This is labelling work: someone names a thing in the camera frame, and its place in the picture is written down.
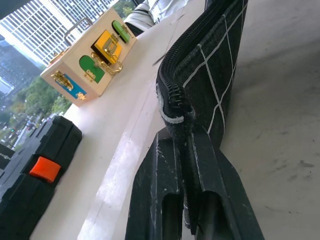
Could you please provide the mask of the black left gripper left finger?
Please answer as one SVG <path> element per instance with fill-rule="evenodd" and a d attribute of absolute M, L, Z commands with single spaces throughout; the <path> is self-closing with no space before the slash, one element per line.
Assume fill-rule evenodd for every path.
<path fill-rule="evenodd" d="M 168 132 L 158 132 L 132 185 L 125 239 L 180 240 L 184 187 L 179 151 Z"/>

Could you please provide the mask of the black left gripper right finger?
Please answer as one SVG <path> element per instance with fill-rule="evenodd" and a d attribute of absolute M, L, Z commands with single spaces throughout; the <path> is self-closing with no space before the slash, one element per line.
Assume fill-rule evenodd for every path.
<path fill-rule="evenodd" d="M 196 240 L 262 240 L 263 233 L 235 167 L 200 125 L 192 130 L 200 183 Z"/>

